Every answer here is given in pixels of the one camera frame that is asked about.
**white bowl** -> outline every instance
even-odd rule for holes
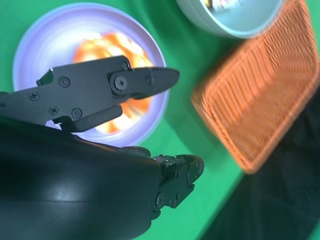
[[[209,10],[201,0],[176,0],[183,13],[199,28],[225,37],[248,39],[266,30],[284,0],[240,0],[222,12]]]

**object in bowl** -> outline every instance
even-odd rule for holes
[[[211,7],[218,13],[237,7],[239,3],[239,0],[211,0]]]
[[[76,49],[73,62],[79,63],[114,56],[126,56],[132,68],[153,67],[147,53],[123,33],[107,33],[96,38],[87,39]],[[135,125],[148,111],[151,97],[136,100],[129,99],[122,103],[123,114],[108,121],[96,129],[102,133],[113,134]]]

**green surface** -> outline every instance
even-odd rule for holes
[[[16,48],[28,27],[46,12],[76,0],[0,0],[0,91],[12,91]],[[192,89],[204,74],[237,42],[210,35],[193,26],[175,0],[86,1],[116,7],[137,19],[157,41],[169,67],[181,78],[171,90],[166,114],[142,145],[153,155],[195,154],[205,161],[194,192],[177,208],[163,209],[140,240],[185,239],[201,236],[242,176],[222,144],[197,116],[190,101]],[[320,1],[309,0],[312,22],[320,39]]]

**orange food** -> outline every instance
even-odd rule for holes
[[[107,33],[99,38],[85,40],[76,49],[73,62],[85,62],[95,59],[126,56],[132,68],[152,67],[147,53],[122,33]],[[151,98],[129,99],[122,103],[122,116],[106,122],[96,129],[103,133],[115,133],[133,126],[149,109]]]

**robotic arm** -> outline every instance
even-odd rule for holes
[[[204,162],[151,157],[143,147],[85,141],[120,103],[161,93],[169,68],[132,69],[124,56],[50,69],[38,87],[0,93],[0,240],[127,240],[194,189]],[[46,127],[60,123],[61,130]]]

